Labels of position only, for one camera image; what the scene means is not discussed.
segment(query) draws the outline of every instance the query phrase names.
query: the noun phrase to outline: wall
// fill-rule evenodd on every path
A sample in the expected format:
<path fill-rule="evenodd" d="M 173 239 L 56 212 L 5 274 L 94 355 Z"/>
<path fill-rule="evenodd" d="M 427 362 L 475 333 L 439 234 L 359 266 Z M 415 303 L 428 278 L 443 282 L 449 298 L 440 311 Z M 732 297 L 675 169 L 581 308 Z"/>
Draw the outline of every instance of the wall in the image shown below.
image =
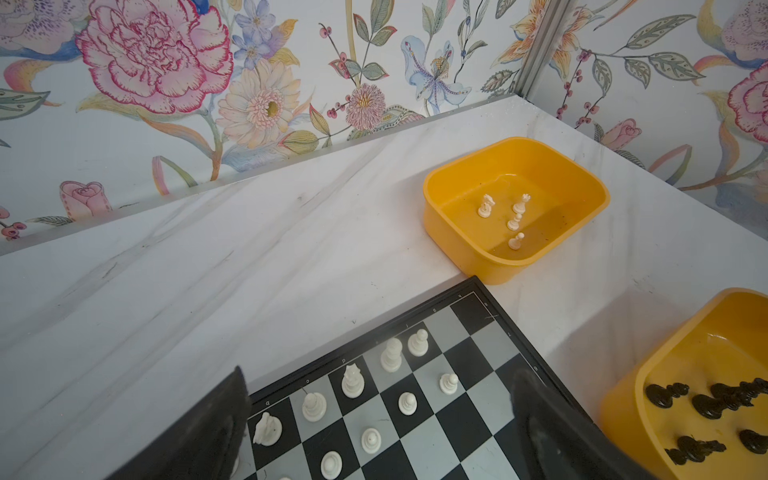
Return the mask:
<path fill-rule="evenodd" d="M 565 30 L 575 53 L 555 54 L 531 101 L 768 238 L 768 1 L 587 0 L 576 12 L 597 17 Z"/>
<path fill-rule="evenodd" d="M 534 36 L 514 0 L 208 2 L 0 12 L 7 240 L 508 93 Z"/>

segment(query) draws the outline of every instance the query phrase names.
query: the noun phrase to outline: yellow plastic bowl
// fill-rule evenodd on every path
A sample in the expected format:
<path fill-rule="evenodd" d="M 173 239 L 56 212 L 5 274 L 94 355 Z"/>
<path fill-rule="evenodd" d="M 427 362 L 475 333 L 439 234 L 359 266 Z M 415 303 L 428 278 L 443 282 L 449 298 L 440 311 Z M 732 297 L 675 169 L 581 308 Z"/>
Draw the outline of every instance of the yellow plastic bowl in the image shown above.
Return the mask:
<path fill-rule="evenodd" d="M 496 205 L 477 210 L 483 195 Z M 507 222 L 512 205 L 530 194 L 520 229 Z M 504 283 L 592 220 L 611 202 L 597 177 L 570 158 L 530 138 L 513 137 L 459 158 L 424 181 L 424 226 L 462 272 L 483 283 Z M 520 250 L 507 242 L 525 234 Z"/>
<path fill-rule="evenodd" d="M 709 420 L 691 404 L 696 394 L 711 396 L 710 386 L 738 386 L 755 377 L 768 379 L 768 296 L 746 289 L 717 294 L 685 322 L 645 362 L 627 374 L 604 398 L 600 427 L 635 461 L 663 480 L 707 480 L 768 477 L 768 455 L 748 451 L 738 438 L 744 429 L 768 435 L 768 396 L 754 407 L 725 410 Z M 675 382 L 690 387 L 688 395 L 661 409 L 645 396 L 645 387 Z M 717 440 L 725 452 L 702 463 L 675 465 L 664 449 L 675 449 L 682 435 Z"/>

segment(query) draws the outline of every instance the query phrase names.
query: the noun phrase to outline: pink flower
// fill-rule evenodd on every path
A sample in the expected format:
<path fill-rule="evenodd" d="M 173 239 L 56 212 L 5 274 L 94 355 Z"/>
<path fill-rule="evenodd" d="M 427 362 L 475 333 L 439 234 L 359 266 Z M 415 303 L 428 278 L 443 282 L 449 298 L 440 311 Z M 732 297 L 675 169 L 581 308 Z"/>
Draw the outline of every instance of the pink flower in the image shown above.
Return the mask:
<path fill-rule="evenodd" d="M 156 114 L 191 112 L 227 88 L 229 32 L 215 8 L 199 15 L 190 0 L 94 0 L 90 10 L 75 41 L 96 87 L 113 100 Z"/>
<path fill-rule="evenodd" d="M 381 122 L 385 108 L 384 94 L 379 87 L 362 84 L 349 98 L 346 123 L 360 131 L 372 130 Z"/>
<path fill-rule="evenodd" d="M 98 182 L 83 185 L 80 182 L 67 181 L 61 184 L 59 193 L 64 209 L 73 221 L 112 211 L 109 200 L 104 195 L 104 187 Z"/>
<path fill-rule="evenodd" d="M 74 35 L 70 20 L 82 20 L 86 0 L 1 0 L 0 48 L 51 55 Z"/>
<path fill-rule="evenodd" d="M 758 141 L 768 142 L 768 62 L 750 73 L 728 94 L 736 125 Z"/>
<path fill-rule="evenodd" d="M 633 138 L 643 133 L 640 128 L 634 123 L 633 118 L 628 118 L 625 121 L 620 122 L 618 125 L 610 129 L 603 135 L 600 143 L 610 148 L 613 151 L 620 150 L 626 144 L 632 141 Z"/>

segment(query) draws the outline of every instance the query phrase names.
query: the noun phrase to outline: black square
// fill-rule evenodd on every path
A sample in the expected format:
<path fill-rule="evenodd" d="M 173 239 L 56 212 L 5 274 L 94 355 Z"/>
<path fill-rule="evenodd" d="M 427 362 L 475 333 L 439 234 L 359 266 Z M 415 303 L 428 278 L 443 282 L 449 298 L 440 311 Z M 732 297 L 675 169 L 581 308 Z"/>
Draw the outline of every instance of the black square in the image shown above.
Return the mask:
<path fill-rule="evenodd" d="M 357 365 L 357 368 L 360 369 L 360 374 L 366 381 L 366 385 L 363 387 L 362 393 L 356 399 L 351 399 L 350 397 L 344 395 L 344 391 L 341 389 L 341 382 L 344 379 L 344 372 L 346 371 L 346 367 L 352 364 Z M 341 409 L 342 415 L 346 415 L 347 413 L 353 411 L 363 403 L 375 397 L 377 393 L 379 393 L 379 390 L 376 389 L 376 384 L 373 382 L 371 371 L 368 370 L 368 366 L 366 365 L 366 361 L 362 359 L 362 355 L 354 360 L 350 360 L 340 369 L 333 370 L 328 374 L 328 379 L 331 381 L 333 393 L 336 394 L 336 401 L 339 402 L 339 408 Z"/>
<path fill-rule="evenodd" d="M 278 403 L 266 409 L 265 412 L 268 412 L 270 415 L 280 420 L 280 423 L 283 424 L 283 433 L 274 445 L 268 447 L 258 445 L 253 443 L 253 434 L 256 432 L 256 424 L 261 420 L 263 413 L 258 413 L 252 419 L 248 420 L 248 431 L 250 432 L 250 439 L 252 441 L 253 461 L 256 464 L 256 470 L 264 468 L 275 458 L 301 443 L 299 429 L 296 427 L 296 417 L 293 416 L 293 408 L 291 408 L 289 399 L 280 400 Z"/>
<path fill-rule="evenodd" d="M 460 462 L 491 438 L 491 431 L 466 393 L 437 412 L 436 416 Z"/>
<path fill-rule="evenodd" d="M 465 296 L 451 305 L 451 309 L 458 317 L 458 321 L 467 329 L 469 335 L 494 321 L 493 316 L 488 313 L 477 295 Z"/>
<path fill-rule="evenodd" d="M 465 390 L 469 390 L 493 372 L 493 368 L 475 345 L 472 337 L 451 347 L 448 352 L 445 352 L 445 358 L 451 364 L 453 372 L 458 375 Z"/>
<path fill-rule="evenodd" d="M 429 329 L 426 327 L 426 325 L 424 325 L 424 322 L 419 322 L 418 324 L 412 326 L 397 336 L 397 338 L 402 342 L 402 354 L 406 358 L 408 365 L 411 367 L 412 372 L 422 368 L 424 365 L 429 363 L 430 360 L 437 358 L 442 353 L 440 351 L 440 347 L 437 346 L 437 343 L 435 343 L 435 340 L 432 338 L 431 333 L 429 333 L 429 336 L 427 337 L 427 344 L 429 344 L 427 353 L 422 356 L 415 356 L 411 353 L 411 351 L 408 349 L 408 339 L 411 338 L 411 335 L 418 332 L 420 329 L 424 329 L 427 331 L 427 333 L 429 333 Z"/>
<path fill-rule="evenodd" d="M 416 396 L 416 411 L 412 415 L 403 415 L 400 412 L 398 402 L 401 394 L 411 392 Z M 419 386 L 419 382 L 413 374 L 397 382 L 381 393 L 384 406 L 389 412 L 392 424 L 397 430 L 398 437 L 406 436 L 406 433 L 421 425 L 426 419 L 432 416 L 432 409 L 429 408 L 429 402 Z"/>
<path fill-rule="evenodd" d="M 501 447 L 502 452 L 509 460 L 509 465 L 515 469 L 520 480 L 529 480 L 531 475 L 528 473 L 528 467 L 525 464 L 522 446 L 520 445 L 520 434 L 518 433 L 518 420 L 514 419 L 504 426 L 503 429 L 493 435 L 496 443 Z"/>
<path fill-rule="evenodd" d="M 363 465 L 362 474 L 366 480 L 392 480 L 393 478 L 417 480 L 416 473 L 413 472 L 411 462 L 399 440 L 395 445 L 379 453 L 376 458 Z"/>
<path fill-rule="evenodd" d="M 507 390 L 509 390 L 510 393 L 512 393 L 512 377 L 515 376 L 515 373 L 518 370 L 531 370 L 531 366 L 528 365 L 528 362 L 525 361 L 525 358 L 523 358 L 523 355 L 520 353 L 513 356 L 508 362 L 496 369 L 496 375 L 498 375 L 499 379 L 504 386 L 507 387 Z"/>
<path fill-rule="evenodd" d="M 337 452 L 341 455 L 341 474 L 338 478 L 346 478 L 360 468 L 344 419 L 336 420 L 330 426 L 309 437 L 303 443 L 303 447 L 312 480 L 324 480 L 320 464 L 323 463 L 323 457 L 328 452 Z"/>

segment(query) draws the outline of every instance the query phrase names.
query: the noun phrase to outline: black chess piece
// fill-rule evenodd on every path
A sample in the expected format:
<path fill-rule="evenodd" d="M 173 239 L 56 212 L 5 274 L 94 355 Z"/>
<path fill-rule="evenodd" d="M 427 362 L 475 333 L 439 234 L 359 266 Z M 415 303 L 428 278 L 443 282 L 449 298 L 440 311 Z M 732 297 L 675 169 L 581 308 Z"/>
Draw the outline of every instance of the black chess piece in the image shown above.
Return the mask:
<path fill-rule="evenodd" d="M 768 452 L 768 436 L 761 435 L 754 430 L 742 430 L 739 432 L 739 440 L 752 453 L 765 455 Z"/>
<path fill-rule="evenodd" d="M 662 409 L 670 408 L 672 406 L 672 398 L 677 399 L 683 395 L 688 395 L 688 385 L 684 383 L 673 383 L 672 385 L 667 385 L 667 388 L 655 383 L 645 387 L 645 396 L 648 397 L 651 403 Z"/>
<path fill-rule="evenodd" d="M 696 395 L 691 399 L 694 408 L 702 416 L 710 420 L 717 420 L 723 416 L 723 410 L 738 410 L 740 407 L 754 406 L 751 398 L 745 392 L 737 392 L 734 395 L 725 395 L 719 399 L 714 399 L 706 395 Z"/>
<path fill-rule="evenodd" d="M 692 462 L 701 463 L 712 452 L 725 452 L 725 445 L 712 440 L 710 442 L 702 442 L 696 440 L 693 437 L 684 435 L 677 439 L 676 449 L 664 449 L 667 455 L 670 456 L 672 462 L 675 465 L 685 465 L 685 462 L 691 460 Z"/>

